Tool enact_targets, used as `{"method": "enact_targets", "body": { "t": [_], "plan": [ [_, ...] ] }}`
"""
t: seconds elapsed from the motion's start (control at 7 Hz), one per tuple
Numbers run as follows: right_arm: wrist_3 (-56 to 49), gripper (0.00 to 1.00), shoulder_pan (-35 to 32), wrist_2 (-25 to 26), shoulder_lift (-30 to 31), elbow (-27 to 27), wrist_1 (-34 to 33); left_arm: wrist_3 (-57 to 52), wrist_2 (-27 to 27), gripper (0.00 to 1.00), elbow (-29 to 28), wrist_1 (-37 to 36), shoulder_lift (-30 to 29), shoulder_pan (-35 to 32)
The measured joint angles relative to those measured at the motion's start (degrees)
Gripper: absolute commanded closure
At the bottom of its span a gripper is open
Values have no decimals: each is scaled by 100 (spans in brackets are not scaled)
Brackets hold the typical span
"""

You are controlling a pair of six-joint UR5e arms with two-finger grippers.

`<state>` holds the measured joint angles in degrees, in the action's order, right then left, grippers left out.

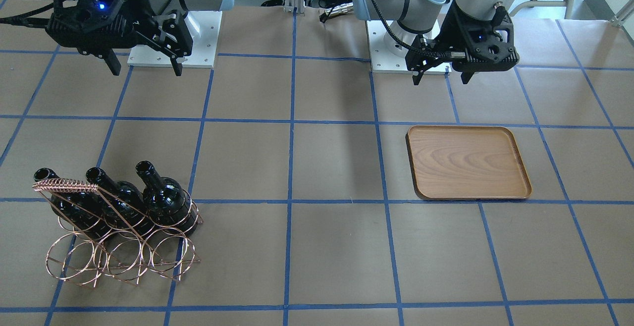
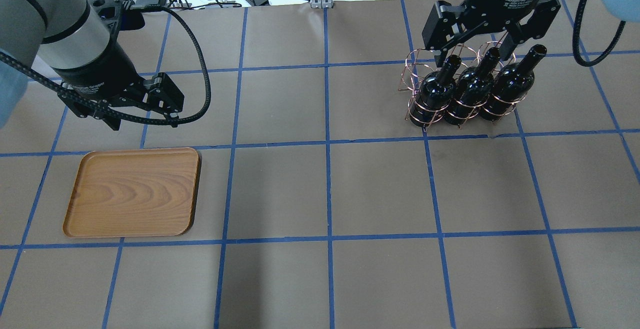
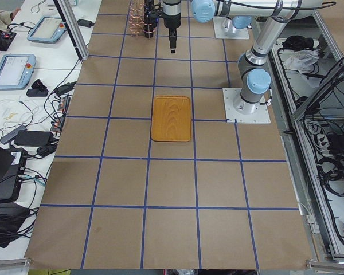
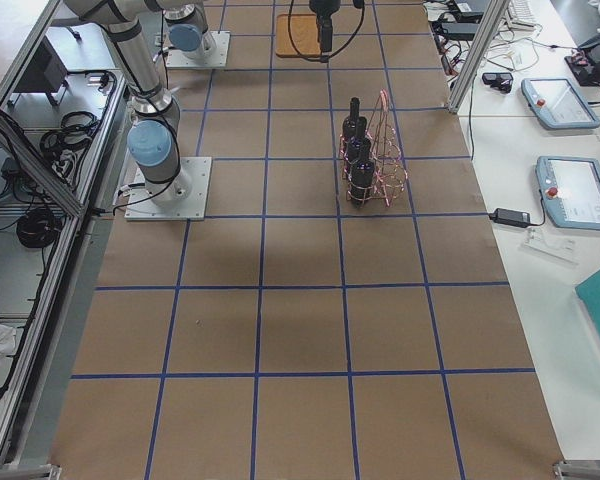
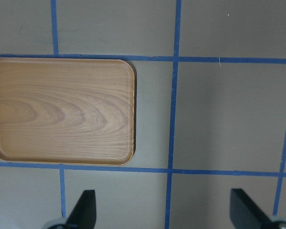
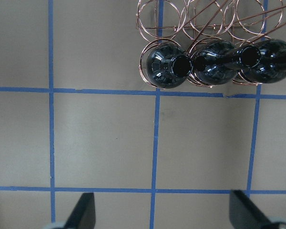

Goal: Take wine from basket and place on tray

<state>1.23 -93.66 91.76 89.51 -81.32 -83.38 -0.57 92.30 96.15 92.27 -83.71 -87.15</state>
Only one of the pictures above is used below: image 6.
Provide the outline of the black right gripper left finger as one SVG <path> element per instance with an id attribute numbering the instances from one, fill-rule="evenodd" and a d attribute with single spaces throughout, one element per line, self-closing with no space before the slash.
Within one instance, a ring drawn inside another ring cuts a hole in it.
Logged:
<path id="1" fill-rule="evenodd" d="M 96 224 L 94 193 L 83 193 L 67 219 L 65 229 L 93 229 Z"/>

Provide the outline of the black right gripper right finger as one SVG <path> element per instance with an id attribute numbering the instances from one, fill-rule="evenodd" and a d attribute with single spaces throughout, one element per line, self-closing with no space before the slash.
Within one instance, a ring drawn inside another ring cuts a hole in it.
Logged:
<path id="1" fill-rule="evenodd" d="M 265 214 L 241 190 L 231 190 L 229 220 L 234 229 L 275 229 Z"/>

